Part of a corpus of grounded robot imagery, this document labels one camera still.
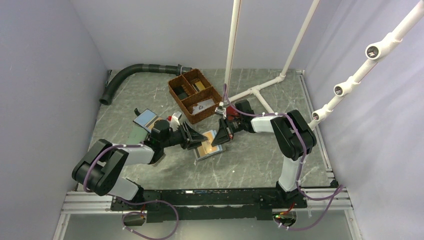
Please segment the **grey leather card holder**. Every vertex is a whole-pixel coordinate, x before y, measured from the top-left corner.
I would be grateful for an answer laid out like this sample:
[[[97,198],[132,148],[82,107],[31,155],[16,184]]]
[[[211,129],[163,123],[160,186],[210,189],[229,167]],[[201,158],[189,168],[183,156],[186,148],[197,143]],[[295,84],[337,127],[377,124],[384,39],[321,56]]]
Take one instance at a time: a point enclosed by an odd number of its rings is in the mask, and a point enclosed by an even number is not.
[[[217,135],[216,130],[209,130],[207,132],[204,132],[203,135],[207,137],[207,141],[203,141],[199,147],[193,150],[195,163],[205,160],[208,157],[211,157],[226,150],[226,148],[222,144],[212,146],[212,141]]]

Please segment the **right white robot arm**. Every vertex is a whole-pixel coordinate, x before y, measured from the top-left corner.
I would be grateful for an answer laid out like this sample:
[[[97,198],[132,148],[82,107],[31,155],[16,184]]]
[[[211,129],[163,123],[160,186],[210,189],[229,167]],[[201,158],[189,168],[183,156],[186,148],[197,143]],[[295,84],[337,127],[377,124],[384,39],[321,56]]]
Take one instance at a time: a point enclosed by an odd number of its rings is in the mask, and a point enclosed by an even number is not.
[[[283,154],[283,165],[278,185],[282,188],[275,194],[276,203],[287,208],[295,201],[293,193],[300,184],[300,166],[317,144],[313,130],[298,110],[287,113],[255,114],[248,100],[224,107],[221,102],[215,108],[221,116],[218,131],[211,142],[213,147],[231,141],[235,133],[272,133]]]

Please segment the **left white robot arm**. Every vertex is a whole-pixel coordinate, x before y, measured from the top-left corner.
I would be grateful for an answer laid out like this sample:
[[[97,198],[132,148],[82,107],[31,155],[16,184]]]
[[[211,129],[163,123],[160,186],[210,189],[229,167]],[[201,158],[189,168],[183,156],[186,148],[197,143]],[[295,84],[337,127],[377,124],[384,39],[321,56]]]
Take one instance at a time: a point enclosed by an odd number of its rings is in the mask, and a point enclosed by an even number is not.
[[[74,167],[71,177],[86,192],[99,196],[112,195],[124,199],[131,210],[144,203],[144,189],[134,181],[121,177],[125,165],[153,165],[164,156],[164,149],[179,145],[184,150],[200,147],[207,137],[182,122],[173,130],[167,120],[157,120],[147,139],[137,144],[116,144],[99,139]]]

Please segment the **cards in basket front compartment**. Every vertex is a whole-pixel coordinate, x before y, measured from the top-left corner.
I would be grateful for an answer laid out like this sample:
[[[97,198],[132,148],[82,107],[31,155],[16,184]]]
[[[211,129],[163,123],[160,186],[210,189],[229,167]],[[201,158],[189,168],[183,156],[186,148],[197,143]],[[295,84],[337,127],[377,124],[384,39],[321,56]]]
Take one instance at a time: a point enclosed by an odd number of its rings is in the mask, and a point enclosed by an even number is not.
[[[195,106],[192,107],[192,114],[196,115],[210,107],[212,107],[215,102],[212,99],[207,99],[201,102],[198,102]]]

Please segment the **black card in basket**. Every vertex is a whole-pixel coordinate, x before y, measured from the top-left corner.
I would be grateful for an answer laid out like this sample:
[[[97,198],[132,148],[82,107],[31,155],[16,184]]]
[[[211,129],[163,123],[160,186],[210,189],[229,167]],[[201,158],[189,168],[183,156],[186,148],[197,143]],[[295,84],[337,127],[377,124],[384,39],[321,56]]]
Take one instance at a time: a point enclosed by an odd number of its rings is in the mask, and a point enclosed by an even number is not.
[[[184,100],[189,97],[189,95],[186,93],[182,86],[174,88],[173,91],[179,100]]]

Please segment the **open blue card wallet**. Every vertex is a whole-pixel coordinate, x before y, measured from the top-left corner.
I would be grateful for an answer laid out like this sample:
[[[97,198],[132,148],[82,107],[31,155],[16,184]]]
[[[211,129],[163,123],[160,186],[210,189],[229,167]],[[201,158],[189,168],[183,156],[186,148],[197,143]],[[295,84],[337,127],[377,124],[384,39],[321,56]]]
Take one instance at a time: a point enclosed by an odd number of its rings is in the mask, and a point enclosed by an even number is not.
[[[162,117],[158,116],[148,108],[146,108],[143,112],[135,108],[134,113],[136,118],[133,120],[133,122],[141,128],[145,129],[148,133],[151,132],[155,122],[163,120]]]

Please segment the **gold card in basket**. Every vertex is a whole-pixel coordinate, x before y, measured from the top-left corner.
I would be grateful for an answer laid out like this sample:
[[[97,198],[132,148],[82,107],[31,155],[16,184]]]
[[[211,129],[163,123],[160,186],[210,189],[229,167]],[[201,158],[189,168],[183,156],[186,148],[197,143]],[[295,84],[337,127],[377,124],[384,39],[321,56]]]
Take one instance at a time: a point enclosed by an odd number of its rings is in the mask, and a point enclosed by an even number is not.
[[[193,83],[192,86],[196,92],[201,92],[206,89],[206,87],[203,85],[201,81],[197,81]]]

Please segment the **green card holder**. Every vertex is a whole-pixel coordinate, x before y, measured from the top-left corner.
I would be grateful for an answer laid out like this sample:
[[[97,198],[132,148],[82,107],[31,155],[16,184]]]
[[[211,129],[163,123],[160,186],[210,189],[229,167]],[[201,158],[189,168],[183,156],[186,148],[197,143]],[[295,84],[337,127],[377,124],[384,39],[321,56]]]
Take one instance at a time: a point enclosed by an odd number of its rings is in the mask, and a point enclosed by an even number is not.
[[[148,136],[148,131],[142,127],[134,126],[128,135],[126,144],[136,145],[142,143]]]

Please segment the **red leather wallet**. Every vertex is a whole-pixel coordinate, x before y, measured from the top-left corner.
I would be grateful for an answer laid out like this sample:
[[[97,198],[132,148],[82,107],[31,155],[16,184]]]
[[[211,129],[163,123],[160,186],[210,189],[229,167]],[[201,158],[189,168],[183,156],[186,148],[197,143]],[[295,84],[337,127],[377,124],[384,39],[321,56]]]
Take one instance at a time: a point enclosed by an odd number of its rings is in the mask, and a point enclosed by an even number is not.
[[[235,111],[235,109],[231,106],[226,108],[226,118],[229,121],[232,121],[235,118],[238,118],[240,115],[237,111]]]

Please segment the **brown woven divided basket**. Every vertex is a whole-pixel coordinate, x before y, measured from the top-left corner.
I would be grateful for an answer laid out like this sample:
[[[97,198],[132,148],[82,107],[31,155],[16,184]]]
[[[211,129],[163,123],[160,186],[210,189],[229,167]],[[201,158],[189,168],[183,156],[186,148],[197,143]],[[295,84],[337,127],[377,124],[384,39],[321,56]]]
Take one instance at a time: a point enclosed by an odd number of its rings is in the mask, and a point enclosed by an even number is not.
[[[202,84],[206,87],[205,90],[200,92],[195,91],[193,84],[198,81],[201,81]],[[222,100],[222,96],[219,94],[219,92],[212,86],[203,73],[196,68],[171,79],[168,81],[167,85],[169,88],[169,93],[174,98],[175,102],[178,104],[182,112],[185,114],[187,120],[191,124],[197,124],[212,116],[216,107],[218,107],[219,102]],[[183,100],[178,99],[173,90],[179,86],[182,86],[185,92],[188,94],[188,97]],[[197,114],[192,114],[193,106],[208,99],[212,99],[215,104],[204,111],[201,111]]]

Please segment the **white PVC pipe frame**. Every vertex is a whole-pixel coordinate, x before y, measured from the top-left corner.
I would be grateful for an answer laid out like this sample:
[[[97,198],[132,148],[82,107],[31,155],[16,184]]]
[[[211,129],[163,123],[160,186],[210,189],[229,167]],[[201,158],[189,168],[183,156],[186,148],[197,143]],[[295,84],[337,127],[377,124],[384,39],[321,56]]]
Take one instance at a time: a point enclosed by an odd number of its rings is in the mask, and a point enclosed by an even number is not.
[[[261,93],[289,78],[289,70],[305,70],[322,37],[327,0],[234,1],[225,78],[231,101],[252,96],[268,111],[270,101]],[[239,88],[235,70],[269,70],[258,83]]]

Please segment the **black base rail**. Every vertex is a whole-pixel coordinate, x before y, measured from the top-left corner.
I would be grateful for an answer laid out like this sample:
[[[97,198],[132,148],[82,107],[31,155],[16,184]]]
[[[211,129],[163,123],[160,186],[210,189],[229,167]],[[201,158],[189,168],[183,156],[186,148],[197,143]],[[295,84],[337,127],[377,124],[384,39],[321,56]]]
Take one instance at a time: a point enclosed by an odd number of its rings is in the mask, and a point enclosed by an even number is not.
[[[180,220],[270,221],[278,210],[305,208],[307,201],[300,193],[285,193],[279,186],[145,190],[130,204],[114,198],[110,206],[113,212],[145,210],[148,223],[175,220],[175,214]]]

